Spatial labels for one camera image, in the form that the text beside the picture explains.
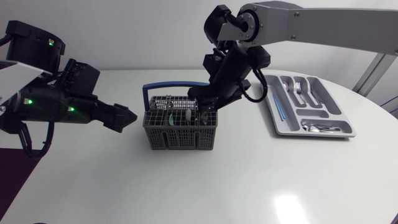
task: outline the round table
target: round table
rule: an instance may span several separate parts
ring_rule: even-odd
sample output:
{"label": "round table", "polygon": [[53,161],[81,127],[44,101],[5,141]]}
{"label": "round table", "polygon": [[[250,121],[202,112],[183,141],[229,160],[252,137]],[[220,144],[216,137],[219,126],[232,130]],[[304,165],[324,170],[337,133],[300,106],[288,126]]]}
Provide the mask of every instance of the round table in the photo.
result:
{"label": "round table", "polygon": [[[293,74],[264,70],[265,74]],[[122,134],[102,123],[56,124],[52,147],[1,223],[390,223],[398,212],[398,120],[322,80],[353,125],[350,139],[279,136],[265,101],[218,111],[212,151],[153,151],[142,86],[206,82],[204,70],[103,71],[94,94],[138,120]],[[250,95],[259,96],[251,88]],[[152,95],[186,95],[186,88]],[[29,123],[41,146],[46,124]],[[20,147],[0,134],[1,147]]]}

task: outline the white wall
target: white wall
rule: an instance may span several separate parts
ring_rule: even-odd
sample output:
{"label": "white wall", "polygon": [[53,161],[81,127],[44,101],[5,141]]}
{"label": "white wall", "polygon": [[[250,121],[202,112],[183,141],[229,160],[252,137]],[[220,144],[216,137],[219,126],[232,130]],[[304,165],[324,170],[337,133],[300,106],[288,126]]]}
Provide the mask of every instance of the white wall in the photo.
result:
{"label": "white wall", "polygon": [[[236,14],[251,1],[198,0],[0,0],[0,31],[9,20],[20,20],[47,30],[67,45],[62,67],[72,57],[100,70],[202,68],[213,45],[203,25],[218,4]],[[291,0],[302,7],[357,7],[397,9],[396,0]],[[0,48],[5,58],[7,47]],[[271,69],[316,75],[347,88],[359,80],[372,52],[315,44],[283,42],[265,49]],[[377,104],[398,95],[398,62],[388,78],[370,94]],[[398,107],[398,100],[391,107]]]}

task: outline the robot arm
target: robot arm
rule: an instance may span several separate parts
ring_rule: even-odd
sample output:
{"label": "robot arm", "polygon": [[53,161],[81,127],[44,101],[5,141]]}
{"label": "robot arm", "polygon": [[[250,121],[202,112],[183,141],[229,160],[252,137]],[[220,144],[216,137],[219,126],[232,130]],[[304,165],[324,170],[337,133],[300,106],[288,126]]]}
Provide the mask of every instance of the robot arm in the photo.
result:
{"label": "robot arm", "polygon": [[[241,98],[264,99],[266,81],[261,68],[271,60],[261,47],[285,40],[333,45],[398,55],[398,11],[364,9],[303,9],[295,4],[271,1],[247,4],[237,17],[224,5],[217,6],[205,22],[205,34],[216,48],[206,55],[204,67],[209,86],[189,89],[200,109],[219,109]],[[252,100],[245,80],[253,70],[264,94]]]}
{"label": "robot arm", "polygon": [[[58,72],[65,44],[56,36],[19,21],[10,21],[0,45],[11,41],[6,61],[0,61],[0,129],[18,134],[26,154],[39,159],[48,151],[54,123],[86,124],[99,120],[119,133],[137,119],[127,107],[107,105],[92,92],[100,71],[70,59]],[[49,122],[39,154],[22,121]]]}

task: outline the utensil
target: utensil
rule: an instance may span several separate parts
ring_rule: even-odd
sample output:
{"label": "utensil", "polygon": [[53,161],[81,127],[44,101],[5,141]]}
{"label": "utensil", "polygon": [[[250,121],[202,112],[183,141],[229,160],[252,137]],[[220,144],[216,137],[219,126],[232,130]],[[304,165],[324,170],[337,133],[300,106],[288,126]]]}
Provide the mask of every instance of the utensil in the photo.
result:
{"label": "utensil", "polygon": [[303,100],[303,102],[304,102],[304,103],[307,103],[307,101],[305,101],[304,96],[302,95],[301,83],[300,83],[300,82],[296,82],[296,92],[297,92],[297,94],[300,96],[300,98]]}
{"label": "utensil", "polygon": [[173,118],[172,114],[170,114],[170,116],[169,116],[169,125],[174,126],[174,118]]}
{"label": "utensil", "polygon": [[192,115],[191,109],[187,109],[185,111],[185,123],[188,125],[191,124],[191,115]]}
{"label": "utensil", "polygon": [[312,88],[311,88],[311,94],[312,94],[313,98],[317,101],[318,104],[323,104],[319,95],[315,91],[313,91]]}
{"label": "utensil", "polygon": [[276,104],[276,108],[278,109],[278,113],[279,116],[281,118],[282,121],[284,121],[286,119],[284,112],[282,111],[282,108],[279,105],[278,99],[275,96],[275,93],[272,93],[272,97],[274,98],[275,104]]}
{"label": "utensil", "polygon": [[209,116],[207,115],[207,112],[204,111],[201,116],[200,116],[200,122],[202,122],[204,125],[207,124],[207,120],[208,120]]}
{"label": "utensil", "polygon": [[289,91],[289,84],[287,84],[287,82],[282,82],[282,84],[285,87],[285,90]]}
{"label": "utensil", "polygon": [[308,126],[305,124],[302,124],[302,127],[304,130],[309,131],[309,132],[325,132],[325,133],[334,133],[335,131],[341,131],[340,128],[332,128],[329,126]]}

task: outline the dishwasher cutlery basket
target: dishwasher cutlery basket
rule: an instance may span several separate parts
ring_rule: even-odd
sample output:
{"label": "dishwasher cutlery basket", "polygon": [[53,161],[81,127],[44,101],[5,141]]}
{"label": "dishwasher cutlery basket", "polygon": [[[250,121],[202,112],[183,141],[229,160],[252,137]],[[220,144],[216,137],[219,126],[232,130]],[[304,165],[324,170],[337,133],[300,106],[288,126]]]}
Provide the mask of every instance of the dishwasher cutlery basket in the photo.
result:
{"label": "dishwasher cutlery basket", "polygon": [[148,90],[165,87],[195,87],[208,85],[200,82],[159,82],[142,87],[145,115],[142,126],[152,149],[212,150],[217,127],[217,112],[208,110],[207,122],[201,121],[196,100],[187,96],[153,96]]}

